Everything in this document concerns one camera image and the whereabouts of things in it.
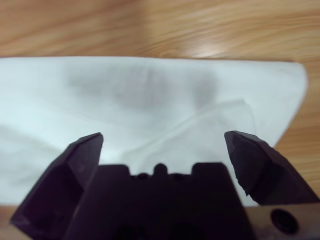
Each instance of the screw hole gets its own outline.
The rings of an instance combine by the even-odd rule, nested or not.
[[[148,174],[146,174],[146,173],[140,173],[138,176],[136,176],[137,177],[137,179],[139,179],[139,180],[146,180],[146,179],[148,179],[149,178],[149,175]]]
[[[182,174],[175,173],[175,174],[172,174],[172,178],[173,180],[181,181],[184,179],[184,176]]]
[[[273,225],[285,234],[295,234],[299,229],[299,224],[295,217],[288,211],[275,209],[271,212]]]

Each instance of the white cloth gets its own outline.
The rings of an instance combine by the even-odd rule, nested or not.
[[[100,164],[136,174],[158,162],[169,172],[223,162],[234,177],[223,133],[274,146],[307,89],[298,63],[137,57],[3,58],[0,83],[0,203],[10,204],[69,143],[95,132]]]

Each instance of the wooden table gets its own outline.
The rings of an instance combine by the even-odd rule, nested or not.
[[[320,195],[319,0],[1,0],[0,55],[303,63],[309,90],[276,148]]]

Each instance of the black plastic part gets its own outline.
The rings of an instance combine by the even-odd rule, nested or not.
[[[226,167],[197,163],[191,175],[131,177],[101,165],[63,240],[255,239]]]
[[[102,144],[100,133],[70,144],[34,185],[11,223],[33,240],[61,240],[98,167]]]
[[[288,211],[275,209],[271,212],[273,225],[285,234],[296,234],[299,230],[299,224],[295,217]]]
[[[239,131],[224,137],[238,183],[258,204],[320,202],[289,161],[265,141]]]

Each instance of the white towel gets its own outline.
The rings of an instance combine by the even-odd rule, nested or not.
[[[307,89],[298,63],[137,57],[3,58],[0,83],[6,204],[20,203],[69,143],[95,132],[104,136],[100,164],[124,163],[137,174],[163,162],[185,173],[213,161],[234,177],[223,133],[274,146]]]

